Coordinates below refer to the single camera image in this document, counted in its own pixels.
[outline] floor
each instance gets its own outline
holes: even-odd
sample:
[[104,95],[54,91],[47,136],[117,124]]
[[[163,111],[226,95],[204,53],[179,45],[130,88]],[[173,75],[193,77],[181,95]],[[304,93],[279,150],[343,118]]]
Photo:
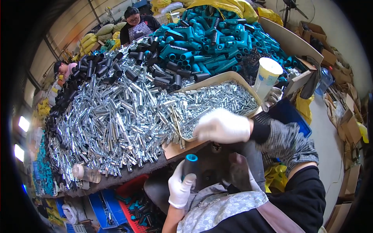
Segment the floor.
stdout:
[[311,102],[310,109],[313,117],[311,138],[314,140],[315,148],[319,154],[320,179],[326,191],[325,225],[341,188],[344,174],[341,157],[344,148],[337,129],[327,116],[327,108],[321,96],[315,94],[315,100]]

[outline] plastic water bottle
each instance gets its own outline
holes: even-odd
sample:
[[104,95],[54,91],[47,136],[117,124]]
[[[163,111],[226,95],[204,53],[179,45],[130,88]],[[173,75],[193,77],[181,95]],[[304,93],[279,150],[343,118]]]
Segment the plastic water bottle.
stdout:
[[330,73],[330,70],[333,68],[329,66],[329,70],[327,68],[321,68],[321,79],[317,83],[315,92],[319,95],[323,95],[326,89],[333,83],[333,76]]

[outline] cap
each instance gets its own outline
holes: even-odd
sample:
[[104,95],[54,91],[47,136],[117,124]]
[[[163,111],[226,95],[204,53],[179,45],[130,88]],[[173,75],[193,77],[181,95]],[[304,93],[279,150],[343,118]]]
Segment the cap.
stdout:
[[56,63],[54,64],[54,67],[53,67],[53,72],[54,73],[58,73],[58,69],[60,69],[61,64],[62,64],[62,61],[56,61]]

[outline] gloved hand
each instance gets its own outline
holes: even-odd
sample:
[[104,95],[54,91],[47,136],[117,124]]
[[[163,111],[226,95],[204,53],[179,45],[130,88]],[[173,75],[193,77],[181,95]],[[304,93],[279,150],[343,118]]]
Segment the gloved hand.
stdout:
[[173,172],[173,175],[168,179],[168,189],[170,190],[168,202],[177,209],[182,209],[187,204],[190,189],[197,179],[195,174],[190,173],[186,175],[184,180],[181,182],[184,161],[185,160],[179,163]]
[[233,114],[225,109],[216,109],[201,117],[193,135],[201,141],[231,144],[247,142],[250,138],[252,120]]

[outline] plastic cup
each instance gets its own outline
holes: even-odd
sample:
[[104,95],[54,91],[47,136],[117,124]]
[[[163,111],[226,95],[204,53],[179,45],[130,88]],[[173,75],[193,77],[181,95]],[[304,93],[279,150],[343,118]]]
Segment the plastic cup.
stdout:
[[275,60],[268,57],[259,59],[259,70],[253,89],[261,100],[264,100],[282,72],[282,67]]

